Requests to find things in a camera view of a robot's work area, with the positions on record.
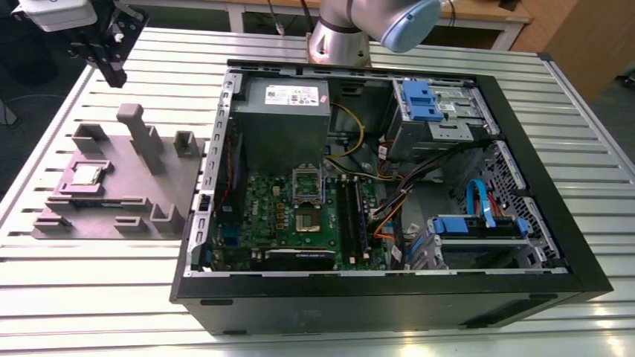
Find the power supply label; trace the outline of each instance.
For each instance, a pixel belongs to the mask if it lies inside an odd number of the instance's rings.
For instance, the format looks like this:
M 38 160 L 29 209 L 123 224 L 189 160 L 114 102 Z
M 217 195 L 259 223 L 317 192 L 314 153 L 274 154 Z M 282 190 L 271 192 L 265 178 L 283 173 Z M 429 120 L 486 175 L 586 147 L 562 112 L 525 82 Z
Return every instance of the power supply label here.
M 267 86 L 265 104 L 318 106 L 317 87 Z

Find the black computer chassis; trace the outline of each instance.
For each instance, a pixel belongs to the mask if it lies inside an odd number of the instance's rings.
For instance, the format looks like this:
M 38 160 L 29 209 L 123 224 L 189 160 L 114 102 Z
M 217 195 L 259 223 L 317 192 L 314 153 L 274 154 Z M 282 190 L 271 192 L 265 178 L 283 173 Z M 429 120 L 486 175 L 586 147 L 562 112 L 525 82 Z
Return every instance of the black computer chassis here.
M 183 277 L 187 232 L 179 248 L 170 301 L 182 304 L 214 335 L 298 332 L 402 331 L 500 327 L 561 303 L 585 301 L 612 291 L 556 186 L 493 77 L 348 68 L 279 62 L 227 61 L 234 72 L 257 68 L 282 77 L 309 68 L 346 70 L 360 79 L 386 74 L 470 79 L 481 90 L 493 119 L 540 207 L 569 274 L 413 275 L 381 277 Z

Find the green circuit board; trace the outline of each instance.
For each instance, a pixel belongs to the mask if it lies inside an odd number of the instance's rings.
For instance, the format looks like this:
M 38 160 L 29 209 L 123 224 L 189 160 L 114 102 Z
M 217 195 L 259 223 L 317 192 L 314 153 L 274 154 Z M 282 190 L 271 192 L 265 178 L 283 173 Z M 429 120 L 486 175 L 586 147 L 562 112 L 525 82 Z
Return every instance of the green circuit board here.
M 314 193 L 309 181 L 302 181 L 298 184 L 302 193 Z M 239 241 L 235 247 L 226 247 L 223 250 L 223 260 L 229 262 L 230 270 L 249 270 L 247 259 L 253 248 L 333 251 L 336 253 L 336 270 L 385 269 L 382 246 L 369 249 L 368 257 L 364 260 L 350 262 L 350 259 L 341 255 L 342 238 L 338 234 L 336 184 L 334 178 L 324 179 L 321 205 L 294 205 L 291 203 L 290 176 L 249 175 Z M 373 182 L 365 179 L 360 180 L 358 187 L 366 216 L 369 209 L 377 205 Z

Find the open computer tower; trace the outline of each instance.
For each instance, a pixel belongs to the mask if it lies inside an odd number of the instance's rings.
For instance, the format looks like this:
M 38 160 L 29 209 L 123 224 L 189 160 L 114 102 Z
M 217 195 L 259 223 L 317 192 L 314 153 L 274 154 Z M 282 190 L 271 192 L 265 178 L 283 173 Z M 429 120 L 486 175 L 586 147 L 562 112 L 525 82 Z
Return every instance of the open computer tower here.
M 211 334 L 504 326 L 610 291 L 492 77 L 229 61 L 171 286 Z

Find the workbench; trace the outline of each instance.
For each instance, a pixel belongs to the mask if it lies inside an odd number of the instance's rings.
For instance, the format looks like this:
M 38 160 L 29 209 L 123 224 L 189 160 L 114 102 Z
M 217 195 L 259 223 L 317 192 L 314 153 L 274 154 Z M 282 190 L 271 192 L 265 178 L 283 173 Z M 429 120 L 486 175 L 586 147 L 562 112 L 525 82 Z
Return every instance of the workbench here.
M 370 45 L 374 67 L 497 78 L 614 291 L 500 329 L 209 336 L 167 302 L 177 241 L 35 240 L 31 223 L 79 123 L 125 132 L 139 103 L 161 136 L 211 131 L 229 58 L 305 61 L 304 38 L 146 28 L 110 88 L 87 67 L 0 204 L 0 351 L 99 356 L 626 356 L 635 350 L 635 172 L 554 64 L 534 54 Z
M 532 16 L 522 4 L 514 11 L 506 11 L 492 0 L 452 0 L 454 2 L 454 24 L 457 28 L 477 28 L 500 31 L 490 49 L 506 51 L 517 38 L 524 24 L 532 21 Z M 245 32 L 242 14 L 269 13 L 265 0 L 123 0 L 126 4 L 165 7 L 187 7 L 193 9 L 223 10 L 229 16 L 230 31 Z M 304 15 L 300 0 L 271 0 L 275 13 Z M 306 6 L 313 16 L 318 16 L 320 0 L 308 0 Z M 450 7 L 445 6 L 437 26 L 449 26 Z

